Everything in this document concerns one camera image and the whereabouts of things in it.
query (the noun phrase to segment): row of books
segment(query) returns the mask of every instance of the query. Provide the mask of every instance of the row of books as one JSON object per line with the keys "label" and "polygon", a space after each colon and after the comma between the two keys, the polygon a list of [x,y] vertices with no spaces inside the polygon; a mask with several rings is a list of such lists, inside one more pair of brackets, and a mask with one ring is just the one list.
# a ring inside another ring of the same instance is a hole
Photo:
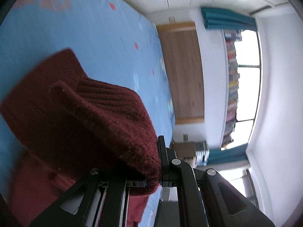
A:
{"label": "row of books", "polygon": [[234,47],[234,42],[239,42],[242,40],[241,31],[239,30],[224,30],[224,36],[228,58],[228,104],[222,147],[226,147],[229,143],[233,142],[231,133],[233,132],[236,124],[240,78],[240,74],[237,72],[238,64],[236,60],[236,49]]}

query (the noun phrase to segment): blue bedsheet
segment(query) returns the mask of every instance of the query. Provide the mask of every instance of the blue bedsheet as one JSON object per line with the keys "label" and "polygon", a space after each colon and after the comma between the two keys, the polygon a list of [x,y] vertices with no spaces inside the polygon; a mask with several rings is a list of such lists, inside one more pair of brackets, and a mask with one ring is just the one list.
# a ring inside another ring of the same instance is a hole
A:
{"label": "blue bedsheet", "polygon": [[[169,145],[175,117],[157,30],[122,0],[18,0],[0,27],[0,101],[40,61],[67,47],[90,78],[136,91],[157,135]],[[22,151],[0,117],[0,191],[5,197]],[[144,213],[151,223],[159,195],[150,197]]]}

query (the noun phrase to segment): window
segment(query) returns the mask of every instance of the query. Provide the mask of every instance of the window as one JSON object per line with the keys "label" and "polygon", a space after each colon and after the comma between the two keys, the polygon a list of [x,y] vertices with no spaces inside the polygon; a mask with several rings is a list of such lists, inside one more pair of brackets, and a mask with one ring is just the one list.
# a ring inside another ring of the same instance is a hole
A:
{"label": "window", "polygon": [[250,30],[241,32],[242,41],[235,42],[237,72],[240,74],[236,124],[226,148],[233,148],[248,142],[257,112],[261,64],[257,33]]}
{"label": "window", "polygon": [[219,172],[232,186],[234,186],[252,204],[259,208],[254,185],[248,169],[237,168]]}

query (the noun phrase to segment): red cloth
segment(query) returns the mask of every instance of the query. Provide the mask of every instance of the red cloth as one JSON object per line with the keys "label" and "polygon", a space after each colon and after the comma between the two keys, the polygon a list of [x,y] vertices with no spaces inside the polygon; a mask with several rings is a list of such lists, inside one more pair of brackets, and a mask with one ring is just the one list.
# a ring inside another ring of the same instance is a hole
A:
{"label": "red cloth", "polygon": [[[16,167],[9,192],[8,205],[23,227],[29,224],[63,192],[75,183],[51,170],[28,152]],[[127,227],[141,221],[148,196],[130,196]]]}
{"label": "red cloth", "polygon": [[146,176],[147,187],[131,188],[131,195],[151,194],[159,185],[157,138],[140,97],[87,78],[70,49],[25,76],[0,113],[30,153],[61,175],[76,180],[122,160]]}

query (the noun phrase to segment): curtain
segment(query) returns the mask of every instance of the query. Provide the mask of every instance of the curtain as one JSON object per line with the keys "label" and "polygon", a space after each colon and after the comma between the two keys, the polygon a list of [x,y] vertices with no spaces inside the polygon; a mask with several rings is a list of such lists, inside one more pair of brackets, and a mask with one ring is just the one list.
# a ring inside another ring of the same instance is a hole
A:
{"label": "curtain", "polygon": [[256,21],[234,11],[223,8],[202,7],[206,29],[231,29],[257,31]]}
{"label": "curtain", "polygon": [[246,160],[247,156],[245,151],[247,145],[248,143],[226,150],[221,150],[221,149],[210,150],[209,157],[207,160],[207,165],[231,163],[235,161]]}

